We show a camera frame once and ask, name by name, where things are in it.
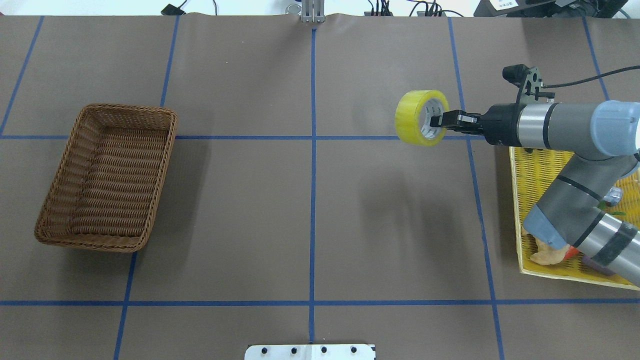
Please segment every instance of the yellow basket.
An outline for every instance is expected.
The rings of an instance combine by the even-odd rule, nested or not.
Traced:
[[[532,235],[522,233],[522,222],[572,155],[572,152],[566,151],[534,150],[533,153],[528,153],[523,148],[515,147],[509,150],[520,272],[551,279],[565,279],[613,286],[615,288],[640,290],[640,288],[618,275],[606,276],[582,264],[582,253],[556,265],[539,265],[529,259],[531,255],[537,252],[538,247]],[[638,226],[640,224],[640,184],[638,173],[636,172],[632,176],[619,180],[616,186],[622,188],[624,194],[622,201],[611,211],[625,212],[626,215],[616,217]]]

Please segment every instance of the packing tape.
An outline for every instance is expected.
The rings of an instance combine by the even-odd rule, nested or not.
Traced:
[[[402,96],[396,108],[396,133],[400,140],[415,145],[434,146],[446,129],[431,127],[431,117],[449,111],[449,103],[438,90],[412,90]]]

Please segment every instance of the metal clamp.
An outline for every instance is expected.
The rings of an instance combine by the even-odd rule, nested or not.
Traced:
[[[324,0],[302,0],[302,22],[324,22]]]
[[[375,360],[376,346],[366,344],[252,345],[244,360]]]

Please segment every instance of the white wall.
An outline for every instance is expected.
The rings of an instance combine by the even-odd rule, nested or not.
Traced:
[[[0,0],[0,12],[5,15],[160,15],[168,3],[178,6],[183,0]],[[294,0],[216,0],[220,15],[276,15],[284,13]],[[438,0],[443,8],[464,16],[473,16],[479,0]],[[325,0],[325,13],[362,15],[371,6],[367,0]],[[395,16],[407,16],[414,4],[406,0],[391,0]],[[640,0],[630,0],[624,9],[640,18]],[[189,0],[186,12],[213,14],[211,0]]]

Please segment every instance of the blue tape line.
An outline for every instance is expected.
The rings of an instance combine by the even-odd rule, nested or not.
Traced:
[[[460,78],[460,67],[458,65],[458,53],[456,51],[456,38],[454,36],[454,31],[453,31],[453,21],[451,18],[448,18],[448,21],[449,21],[449,36],[451,38],[451,51],[453,53],[453,64],[456,69],[456,81],[458,82],[458,94],[460,96],[460,107],[464,111],[465,98],[462,91],[462,80]],[[473,148],[471,147],[471,138],[469,135],[467,135],[466,140],[467,140],[467,154],[469,156],[469,167],[471,168],[471,176],[474,184],[474,195],[476,197],[476,211],[478,214],[478,219],[480,220],[480,228],[482,230],[482,241],[483,241],[483,247],[484,247],[484,267],[486,268],[486,277],[489,284],[489,294],[491,296],[491,301],[492,301],[493,325],[495,327],[495,339],[498,345],[498,353],[500,356],[500,360],[504,360],[504,346],[502,344],[500,316],[498,314],[498,306],[495,303],[495,289],[493,287],[491,259],[489,257],[489,246],[486,241],[486,231],[484,228],[484,216],[482,212],[482,204],[480,201],[480,191],[479,191],[477,175],[476,175],[476,162],[474,161]]]
[[[308,300],[274,300],[274,301],[129,301],[129,306],[211,306],[211,307],[251,307],[251,306],[308,306]]]
[[[67,135],[0,135],[2,140],[66,140]]]
[[[395,135],[324,135],[316,136],[316,140],[400,140]]]
[[[122,301],[102,301],[102,300],[0,300],[0,306],[122,306]]]
[[[316,306],[491,305],[491,300],[318,300]]]
[[[180,24],[180,17],[175,17],[175,25],[173,25],[173,38],[171,39],[171,49],[169,50],[169,60],[166,62],[166,73],[164,74],[164,85],[162,87],[162,97],[160,98],[160,106],[164,106],[164,100],[166,99],[166,91],[169,87],[169,77],[171,75],[171,65],[173,63],[173,50],[175,49],[175,39],[178,36],[178,24]]]
[[[311,140],[311,136],[262,135],[178,135],[178,140]]]
[[[124,301],[101,300],[0,300],[0,306],[122,306]],[[640,298],[618,299],[502,299],[502,300],[149,300],[128,301],[127,307],[269,307],[269,306],[466,306],[640,304]]]
[[[465,110],[465,96],[462,94],[462,81],[460,80],[460,66],[458,65],[458,52],[456,50],[456,39],[453,34],[453,21],[450,17],[449,21],[449,38],[451,40],[451,52],[453,54],[453,67],[456,69],[456,80],[458,81],[458,96],[460,97],[460,108]]]
[[[124,334],[124,324],[127,319],[127,309],[129,307],[129,296],[131,295],[131,283],[133,282],[133,272],[136,269],[136,258],[138,253],[131,254],[131,264],[129,265],[129,276],[127,277],[127,287],[124,293],[124,301],[122,302],[122,314],[120,315],[120,326],[118,326],[118,337],[116,338],[116,349],[113,352],[113,360],[120,357],[120,346],[122,345],[122,335]]]
[[[67,135],[0,135],[0,140],[66,140]],[[177,135],[176,140],[313,140],[309,135]],[[444,140],[484,140],[476,135],[447,135]],[[316,140],[400,140],[397,136],[385,135],[327,135],[316,136]]]
[[[506,299],[496,300],[498,305],[553,305],[553,304],[640,304],[640,299]]]
[[[31,45],[29,45],[29,51],[27,51],[27,56],[24,57],[24,62],[22,63],[22,68],[20,69],[18,80],[16,80],[15,86],[13,87],[13,92],[11,93],[11,98],[9,99],[9,105],[7,105],[6,111],[4,112],[4,118],[2,120],[2,124],[0,124],[0,135],[2,135],[4,131],[6,122],[9,121],[9,114],[11,113],[11,108],[13,107],[15,96],[18,94],[18,89],[20,88],[20,83],[22,82],[24,71],[27,69],[27,64],[29,63],[29,59],[31,58],[31,53],[33,52],[33,48],[36,46],[36,40],[38,39],[38,35],[40,34],[40,29],[42,28],[43,21],[44,21],[44,16],[41,16],[40,20],[38,21],[38,26],[36,27],[36,31],[35,33],[33,33],[33,38],[31,39]]]
[[[311,211],[309,231],[309,342],[315,338],[316,312],[316,29],[311,29]]]
[[[596,52],[593,49],[593,42],[591,41],[591,33],[589,32],[589,25],[587,24],[587,18],[582,17],[582,26],[584,26],[584,33],[587,35],[587,42],[589,43],[589,50],[591,51],[591,59],[593,60],[593,66],[596,68],[596,73],[601,75],[600,66],[598,65],[598,59],[596,58]],[[604,85],[604,79],[598,79],[600,81],[600,87],[602,87],[602,92],[604,94],[604,98],[611,100],[609,98],[609,92],[607,91],[607,87]]]

